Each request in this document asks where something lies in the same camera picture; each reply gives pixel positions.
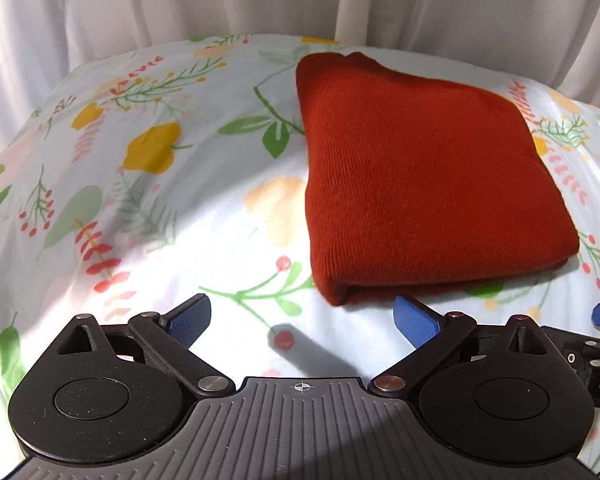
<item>triangular cutout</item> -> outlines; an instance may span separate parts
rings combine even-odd
[[[538,336],[524,326],[518,327],[515,335],[509,345],[510,352],[518,352],[521,354],[546,354],[546,348],[538,339]]]
[[[89,334],[83,326],[77,326],[65,342],[62,343],[58,353],[60,355],[65,355],[91,351],[93,351],[93,348],[91,347]]]

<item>red cloth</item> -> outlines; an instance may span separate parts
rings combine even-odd
[[[314,282],[333,305],[562,266],[579,240],[515,105],[363,54],[296,69]]]

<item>mattress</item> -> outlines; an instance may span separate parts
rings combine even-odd
[[[598,108],[506,73],[313,38],[232,35],[146,48],[73,70],[0,154],[0,478],[22,459],[8,399],[82,312],[124,323],[204,292],[212,322],[191,351],[237,384],[246,376],[368,381],[413,350],[391,303],[334,308],[314,288],[294,70],[324,51],[363,52],[510,99],[578,230],[580,251],[559,270],[420,299],[481,323],[522,313],[600,337],[590,320],[600,303]],[[600,469],[600,410],[580,459]]]

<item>white curtain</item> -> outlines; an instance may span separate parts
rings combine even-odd
[[[600,107],[600,0],[0,0],[0,150],[81,63],[241,32],[449,57]]]

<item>metal bolt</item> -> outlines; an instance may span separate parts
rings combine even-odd
[[[226,377],[219,375],[209,375],[198,381],[198,387],[206,392],[219,392],[229,385]]]
[[[397,392],[405,386],[404,379],[395,375],[381,375],[374,380],[374,385],[383,392]]]

